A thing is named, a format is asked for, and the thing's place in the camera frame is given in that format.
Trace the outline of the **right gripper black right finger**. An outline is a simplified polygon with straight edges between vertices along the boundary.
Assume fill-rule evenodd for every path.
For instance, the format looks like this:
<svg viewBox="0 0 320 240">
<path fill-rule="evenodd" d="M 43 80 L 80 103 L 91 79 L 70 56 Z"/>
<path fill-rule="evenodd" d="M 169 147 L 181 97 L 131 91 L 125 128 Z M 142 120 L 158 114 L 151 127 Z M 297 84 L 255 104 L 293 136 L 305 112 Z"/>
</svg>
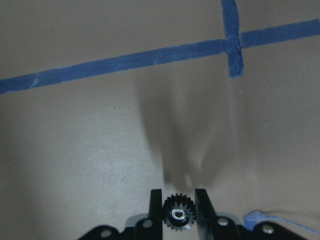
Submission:
<svg viewBox="0 0 320 240">
<path fill-rule="evenodd" d="M 195 211 L 196 211 L 196 226 L 200 240 L 213 240 L 212 224 L 217 214 L 212 205 L 207 191 L 204 188 L 196 188 L 195 196 Z"/>
</svg>

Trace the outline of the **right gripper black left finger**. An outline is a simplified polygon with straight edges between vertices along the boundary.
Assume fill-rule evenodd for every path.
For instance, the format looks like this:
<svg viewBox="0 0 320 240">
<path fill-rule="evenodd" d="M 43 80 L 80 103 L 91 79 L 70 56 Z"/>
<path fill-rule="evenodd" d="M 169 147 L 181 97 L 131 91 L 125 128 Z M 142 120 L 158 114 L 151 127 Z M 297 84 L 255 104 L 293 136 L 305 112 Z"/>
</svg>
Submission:
<svg viewBox="0 0 320 240">
<path fill-rule="evenodd" d="M 151 240 L 163 240 L 163 202 L 162 190 L 152 189 L 150 191 L 148 219 L 152 226 L 149 227 Z"/>
</svg>

